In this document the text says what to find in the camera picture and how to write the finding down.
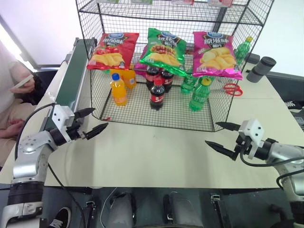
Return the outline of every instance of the black shoe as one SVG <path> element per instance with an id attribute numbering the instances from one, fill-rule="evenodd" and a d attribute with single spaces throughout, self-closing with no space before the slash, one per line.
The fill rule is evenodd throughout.
<path id="1" fill-rule="evenodd" d="M 60 209 L 52 223 L 48 228 L 68 228 L 71 221 L 71 210 L 70 208 L 64 207 Z"/>
<path id="2" fill-rule="evenodd" d="M 285 105 L 291 112 L 300 112 L 303 109 L 304 102 L 303 101 L 285 101 Z"/>

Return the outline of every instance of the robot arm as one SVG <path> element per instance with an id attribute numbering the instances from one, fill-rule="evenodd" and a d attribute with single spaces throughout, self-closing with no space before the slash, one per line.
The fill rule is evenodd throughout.
<path id="1" fill-rule="evenodd" d="M 47 227 L 46 219 L 37 216 L 42 214 L 48 158 L 59 146 L 78 138 L 91 139 L 107 127 L 108 123 L 104 123 L 88 133 L 80 131 L 81 118 L 93 111 L 87 108 L 74 114 L 68 106 L 55 105 L 52 120 L 57 128 L 21 140 L 13 167 L 8 205 L 3 209 L 0 228 Z"/>
<path id="2" fill-rule="evenodd" d="M 294 227 L 304 227 L 304 148 L 281 144 L 272 139 L 262 141 L 264 129 L 256 119 L 244 121 L 242 125 L 226 122 L 217 124 L 225 129 L 238 131 L 234 152 L 215 142 L 206 143 L 234 161 L 240 154 L 241 160 L 247 165 L 273 166 L 280 174 L 277 183 L 282 180 L 283 190 L 290 202 L 295 219 Z M 266 164 L 251 164 L 244 160 L 244 155 L 248 155 L 249 159 L 256 157 L 264 160 Z"/>

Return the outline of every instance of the shelf wire grid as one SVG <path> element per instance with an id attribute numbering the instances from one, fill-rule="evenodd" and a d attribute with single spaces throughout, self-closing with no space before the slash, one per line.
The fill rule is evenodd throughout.
<path id="1" fill-rule="evenodd" d="M 147 44 L 148 28 L 170 31 L 185 40 L 190 48 L 194 46 L 194 31 L 232 35 L 234 48 L 252 36 L 252 50 L 273 0 L 234 0 L 231 8 L 210 7 L 207 0 L 195 1 L 193 6 L 174 5 L 170 0 L 153 0 L 152 5 L 132 4 L 130 0 L 120 0 L 118 4 L 96 3 L 95 0 L 76 0 L 76 3 L 88 58 L 103 33 L 137 32 L 140 35 L 132 58 L 132 63 L 136 64 Z M 186 69 L 192 67 L 192 56 L 186 56 L 185 66 Z M 210 86 L 210 96 L 204 109 L 192 112 L 188 108 L 191 95 L 180 93 L 183 79 L 175 77 L 174 86 L 165 95 L 164 107 L 155 111 L 150 109 L 150 93 L 142 84 L 145 82 L 142 76 L 137 76 L 137 81 L 142 83 L 128 90 L 127 106 L 117 107 L 111 97 L 111 77 L 99 70 L 90 71 L 90 74 L 91 102 L 96 109 L 93 113 L 96 118 L 199 131 L 221 129 L 215 123 L 227 120 L 233 99 L 222 87 L 225 83 L 237 83 L 237 80 L 229 78 L 216 78 Z"/>
<path id="2" fill-rule="evenodd" d="M 234 4 L 225 12 L 220 7 L 212 7 L 205 1 L 195 1 L 194 5 L 177 5 L 170 0 L 154 0 L 152 5 L 133 4 L 131 0 L 119 0 L 117 4 L 90 1 L 79 12 L 133 19 L 178 20 L 197 22 L 221 22 L 261 25 L 259 19 L 246 5 Z M 225 20 L 219 18 L 225 14 Z"/>
<path id="3" fill-rule="evenodd" d="M 139 55 L 134 55 L 133 60 L 138 58 Z M 192 56 L 187 55 L 186 67 L 189 68 L 191 63 Z M 174 77 L 173 86 L 165 94 L 164 105 L 159 111 L 150 107 L 150 92 L 145 79 L 137 75 L 136 81 L 138 83 L 133 89 L 127 89 L 127 105 L 117 106 L 111 97 L 111 76 L 104 71 L 91 71 L 92 106 L 96 108 L 93 116 L 112 122 L 213 132 L 221 129 L 215 123 L 226 120 L 232 100 L 223 86 L 226 83 L 237 83 L 235 79 L 215 78 L 204 108 L 193 112 L 189 108 L 192 93 L 181 93 L 181 77 Z"/>

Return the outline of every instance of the orange bottle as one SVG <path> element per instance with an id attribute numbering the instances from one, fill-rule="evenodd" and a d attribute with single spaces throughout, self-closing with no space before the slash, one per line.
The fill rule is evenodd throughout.
<path id="1" fill-rule="evenodd" d="M 110 83 L 112 88 L 112 97 L 117 106 L 123 106 L 127 104 L 127 91 L 124 87 L 124 81 L 120 79 L 118 73 L 112 74 L 112 82 Z"/>
<path id="2" fill-rule="evenodd" d="M 127 88 L 132 89 L 136 86 L 136 73 L 134 70 L 110 69 L 110 74 L 112 75 L 113 73 L 118 73 L 121 76 Z"/>

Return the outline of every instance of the red bottle label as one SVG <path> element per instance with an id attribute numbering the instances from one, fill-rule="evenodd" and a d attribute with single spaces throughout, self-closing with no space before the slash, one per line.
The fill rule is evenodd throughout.
<path id="1" fill-rule="evenodd" d="M 163 96 L 151 95 L 150 100 L 152 100 L 153 102 L 156 102 L 156 103 L 162 102 L 163 101 Z"/>
<path id="2" fill-rule="evenodd" d="M 149 75 L 149 74 L 146 74 L 146 79 L 150 82 L 154 82 L 155 78 L 157 77 L 158 75 Z"/>
<path id="3" fill-rule="evenodd" d="M 171 84 L 173 81 L 173 78 L 170 78 L 170 79 L 165 79 L 165 78 L 162 78 L 162 84 L 163 85 L 169 85 Z"/>

